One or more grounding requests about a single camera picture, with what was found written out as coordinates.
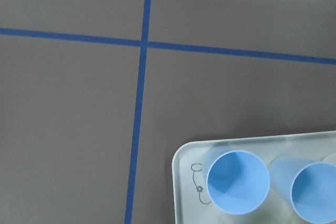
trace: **blue tape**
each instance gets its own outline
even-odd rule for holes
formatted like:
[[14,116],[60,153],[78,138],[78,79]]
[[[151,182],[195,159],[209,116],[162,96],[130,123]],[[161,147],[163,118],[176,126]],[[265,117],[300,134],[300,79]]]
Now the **blue tape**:
[[50,32],[47,32],[47,31],[32,31],[32,30],[0,28],[0,34],[11,35],[11,36],[23,36],[23,37],[44,38],[44,39],[73,40],[73,41],[83,41],[83,42],[92,42],[92,43],[103,43],[103,44],[140,47],[140,41],[139,40],[118,39],[118,38],[88,36],[88,35],[78,35],[78,34],[50,33]]
[[157,49],[179,50],[179,51],[206,52],[209,54],[235,55],[235,56],[245,56],[245,57],[264,58],[264,59],[290,60],[290,61],[302,61],[302,62],[336,65],[336,59],[309,57],[302,55],[278,54],[275,52],[260,52],[260,51],[239,50],[230,48],[219,48],[219,47],[203,47],[203,46],[172,44],[172,43],[153,42],[153,41],[149,41],[148,47]]
[[124,224],[131,224],[132,222],[135,177],[136,177],[136,171],[137,171],[140,126],[141,126],[143,88],[144,88],[144,82],[145,82],[150,12],[151,12],[151,0],[144,0],[138,84],[137,84],[137,89],[136,89],[137,95],[136,95],[136,100],[135,100],[131,160],[130,160],[130,171],[129,171],[129,178],[128,178],[128,189],[127,189]]

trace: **blue cup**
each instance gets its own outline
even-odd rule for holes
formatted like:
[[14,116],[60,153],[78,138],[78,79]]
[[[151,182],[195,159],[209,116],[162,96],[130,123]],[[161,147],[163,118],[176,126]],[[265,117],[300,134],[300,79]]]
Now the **blue cup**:
[[202,167],[210,199],[224,212],[247,214],[267,197],[270,187],[267,167],[250,152],[213,148],[206,153]]
[[280,157],[269,168],[271,185],[305,221],[336,220],[336,166],[297,157]]

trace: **white tray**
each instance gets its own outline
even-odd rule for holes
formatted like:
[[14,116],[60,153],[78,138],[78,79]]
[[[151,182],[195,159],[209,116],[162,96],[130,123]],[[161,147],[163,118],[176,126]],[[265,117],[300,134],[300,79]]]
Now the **white tray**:
[[[181,146],[173,157],[175,224],[308,223],[272,188],[265,202],[246,215],[226,214],[209,203],[202,172],[193,171],[191,166],[202,163],[204,154],[215,146],[250,151],[258,155],[267,166],[276,157],[284,155],[321,161],[336,152],[336,131],[190,142]],[[201,168],[201,165],[193,166],[194,170]]]

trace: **gray surface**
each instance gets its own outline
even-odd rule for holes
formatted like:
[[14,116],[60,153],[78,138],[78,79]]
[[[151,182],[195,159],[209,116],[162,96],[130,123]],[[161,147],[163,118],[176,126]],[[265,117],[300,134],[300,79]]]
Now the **gray surface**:
[[150,49],[133,223],[174,223],[181,145],[334,130],[335,86],[335,66]]
[[0,44],[0,223],[123,223],[139,49]]
[[335,0],[152,0],[150,40],[336,58]]
[[143,0],[0,0],[0,27],[140,39]]

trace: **printed design on tray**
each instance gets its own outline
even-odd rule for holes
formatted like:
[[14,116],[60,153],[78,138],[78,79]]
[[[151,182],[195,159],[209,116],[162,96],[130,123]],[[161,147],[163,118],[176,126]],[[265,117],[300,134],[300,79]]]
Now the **printed design on tray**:
[[206,202],[206,201],[202,200],[201,193],[203,193],[204,187],[197,185],[197,183],[195,181],[195,173],[199,173],[199,172],[202,171],[202,164],[201,163],[192,164],[191,165],[191,170],[193,171],[193,182],[194,182],[194,185],[196,187],[196,191],[198,192],[199,201],[204,205],[210,204],[211,200],[209,202]]

